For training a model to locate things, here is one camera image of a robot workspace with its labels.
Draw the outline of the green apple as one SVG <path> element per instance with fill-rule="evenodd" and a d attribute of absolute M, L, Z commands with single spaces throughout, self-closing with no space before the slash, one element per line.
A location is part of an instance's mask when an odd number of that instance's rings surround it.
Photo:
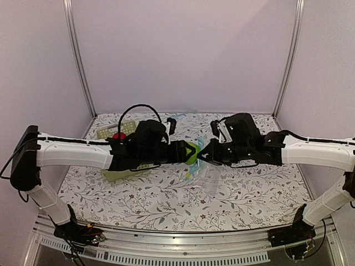
<path fill-rule="evenodd" d="M 197 154 L 200 152 L 201 148 L 199 145 L 193 143 L 193 142 L 188 142 L 188 144 L 195 149 L 195 152 L 192 153 L 192 151 L 187 147 L 186 152 L 187 155 L 191 155 L 189 159 L 185 162 L 187 165 L 193 165 L 196 160 L 197 160 Z"/>

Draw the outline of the clear blue zip top bag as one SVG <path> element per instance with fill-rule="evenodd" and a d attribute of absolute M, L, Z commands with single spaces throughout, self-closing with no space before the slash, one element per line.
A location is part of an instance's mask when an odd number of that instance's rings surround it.
<path fill-rule="evenodd" d="M 197 137 L 197 142 L 201 150 L 206 146 L 203 137 Z M 201 189 L 209 196 L 214 196 L 217 192 L 217 185 L 220 179 L 219 169 L 202 160 L 197 159 L 193 165 L 188 165 L 190 169 L 185 175 L 185 182 L 192 185 L 193 188 Z"/>

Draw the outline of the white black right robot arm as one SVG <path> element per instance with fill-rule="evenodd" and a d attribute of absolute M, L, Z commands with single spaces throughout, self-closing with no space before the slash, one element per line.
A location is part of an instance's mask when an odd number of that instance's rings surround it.
<path fill-rule="evenodd" d="M 216 166 L 231 167 L 253 160 L 257 165 L 305 164 L 344 172 L 330 189 L 299 207 L 290 226 L 269 230 L 268 240 L 273 247 L 314 237 L 318 222 L 354 201 L 354 139 L 317 139 L 288 130 L 263 135 L 248 113 L 215 120 L 211 128 L 214 138 L 197 157 Z"/>

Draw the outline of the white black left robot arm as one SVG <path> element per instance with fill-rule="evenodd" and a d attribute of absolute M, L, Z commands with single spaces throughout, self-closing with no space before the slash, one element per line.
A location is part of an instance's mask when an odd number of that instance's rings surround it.
<path fill-rule="evenodd" d="M 105 140 L 62 138 L 27 127 L 5 166 L 6 178 L 18 192 L 25 192 L 51 219 L 54 235 L 80 246 L 97 246 L 105 237 L 93 224 L 79 225 L 72 207 L 58 197 L 54 189 L 40 179 L 47 166 L 82 166 L 122 172 L 138 171 L 141 165 L 158 168 L 163 164 L 187 163 L 198 150 L 184 140 L 171 141 L 176 121 L 162 123 L 146 120 L 138 123 L 131 134 Z"/>

